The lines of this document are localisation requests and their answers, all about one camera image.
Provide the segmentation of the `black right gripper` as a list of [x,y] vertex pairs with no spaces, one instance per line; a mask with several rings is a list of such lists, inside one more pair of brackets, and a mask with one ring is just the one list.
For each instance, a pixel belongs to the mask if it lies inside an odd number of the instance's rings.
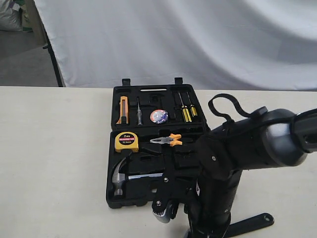
[[187,238],[224,238],[229,233],[231,208],[241,178],[235,171],[225,180],[200,172],[191,186],[176,178],[163,178],[152,203],[154,216],[162,223],[176,217],[184,204],[189,229]]

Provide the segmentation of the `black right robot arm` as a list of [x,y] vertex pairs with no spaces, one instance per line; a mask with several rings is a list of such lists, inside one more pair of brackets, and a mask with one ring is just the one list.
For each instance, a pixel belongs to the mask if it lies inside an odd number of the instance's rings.
[[317,112],[295,114],[286,109],[260,108],[243,120],[226,122],[196,142],[197,177],[181,185],[167,172],[152,203],[162,223],[174,219],[179,204],[188,216],[188,238],[231,238],[273,224],[262,213],[231,223],[231,207],[244,170],[295,167],[317,150]]

